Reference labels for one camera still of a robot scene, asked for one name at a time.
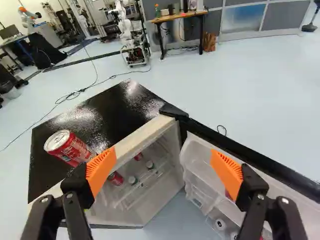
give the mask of wooden table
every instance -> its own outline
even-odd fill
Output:
[[[202,41],[203,41],[203,34],[204,34],[204,15],[207,14],[208,11],[189,11],[187,13],[181,12],[179,14],[173,14],[173,15],[168,15],[168,16],[162,16],[160,18],[154,18],[150,22],[155,24],[158,30],[158,35],[159,35],[159,43],[160,43],[160,48],[161,48],[161,57],[160,59],[164,59],[165,57],[165,50],[164,50],[164,45],[162,42],[162,35],[161,35],[161,24],[172,21],[175,19],[184,19],[184,18],[191,18],[191,17],[198,17],[200,20],[200,43],[199,43],[199,54],[202,55],[203,53],[203,48],[202,48]]]

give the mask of black cable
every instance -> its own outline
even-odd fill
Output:
[[[222,133],[219,131],[219,127],[221,127],[221,128],[224,130],[224,134],[222,134]],[[216,126],[216,130],[217,130],[218,133],[220,133],[220,134],[222,134],[222,135],[224,135],[224,136],[227,136],[227,129],[226,129],[224,126],[218,125],[218,126]]]
[[[168,51],[171,51],[171,50],[180,50],[179,53],[174,53],[174,54],[170,54],[170,53],[166,53],[170,56],[174,56],[174,55],[181,55],[185,52],[192,52],[192,51],[195,51],[195,50],[198,50],[199,46],[196,45],[196,46],[183,46],[183,47],[179,47],[179,48],[171,48],[169,49]]]
[[[86,50],[86,47],[82,44],[86,54],[88,55],[88,57],[90,58],[90,55],[88,53],[88,51]],[[73,100],[75,98],[77,98],[81,93],[83,93],[84,91],[86,91],[87,89],[90,89],[90,88],[93,88],[97,85],[100,85],[100,84],[103,84],[104,82],[110,80],[110,79],[115,79],[117,76],[121,76],[121,75],[127,75],[127,74],[132,74],[132,73],[147,73],[151,70],[151,65],[150,65],[150,68],[146,71],[139,71],[139,70],[136,70],[136,71],[129,71],[129,72],[125,72],[125,73],[119,73],[119,74],[115,74],[115,75],[112,75],[110,76],[109,78],[107,78],[106,80],[103,80],[102,82],[98,82],[98,71],[96,69],[96,66],[94,64],[94,62],[91,60],[91,63],[94,67],[94,71],[95,71],[95,75],[96,75],[96,78],[94,80],[94,82],[92,84],[90,84],[89,86],[87,87],[84,87],[84,88],[81,88],[80,90],[77,90],[77,91],[74,91],[74,92],[71,92],[67,95],[64,95],[60,98],[58,98],[54,104],[55,106],[47,113],[45,114],[42,118],[40,118],[38,121],[34,122],[31,126],[29,126],[26,130],[24,130],[22,133],[20,133],[15,139],[13,139],[12,141],[10,141],[3,149],[0,150],[0,152],[4,151],[5,149],[7,149],[11,144],[13,144],[18,138],[20,138],[24,133],[26,133],[29,129],[31,129],[34,125],[36,125],[37,123],[39,123],[41,120],[43,120],[46,116],[48,116],[56,107],[58,107],[60,104],[62,104],[63,102],[65,101],[70,101],[70,100]]]

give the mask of black fridge top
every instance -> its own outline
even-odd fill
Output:
[[[135,81],[123,81],[32,130],[28,202],[66,177],[73,167],[44,150],[55,132],[68,129],[97,153],[159,114],[165,101]]]

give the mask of red soda can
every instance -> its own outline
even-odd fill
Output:
[[[117,171],[114,171],[108,176],[108,181],[110,181],[113,185],[120,186],[124,183],[124,177],[121,176]]]
[[[134,157],[134,160],[136,160],[137,162],[139,162],[143,157],[144,157],[144,156],[143,156],[142,152],[139,152],[138,155]]]
[[[97,154],[69,130],[60,130],[50,136],[44,150],[53,156],[76,167],[79,163],[89,162]]]

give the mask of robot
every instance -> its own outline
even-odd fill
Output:
[[[124,62],[131,68],[137,65],[146,66],[149,61],[147,38],[140,21],[133,23],[127,19],[127,11],[124,6],[128,4],[129,0],[116,0],[115,9],[107,11],[106,16],[113,14],[118,22],[121,32],[119,37],[123,45],[120,52]],[[124,57],[123,51],[127,53],[127,57]]]
[[[23,6],[20,6],[18,8],[18,13],[21,16],[22,26],[26,29],[28,29],[28,34],[33,34],[34,31],[34,25],[35,25],[35,19],[42,18],[42,15],[40,12],[36,12],[35,14],[27,11]]]

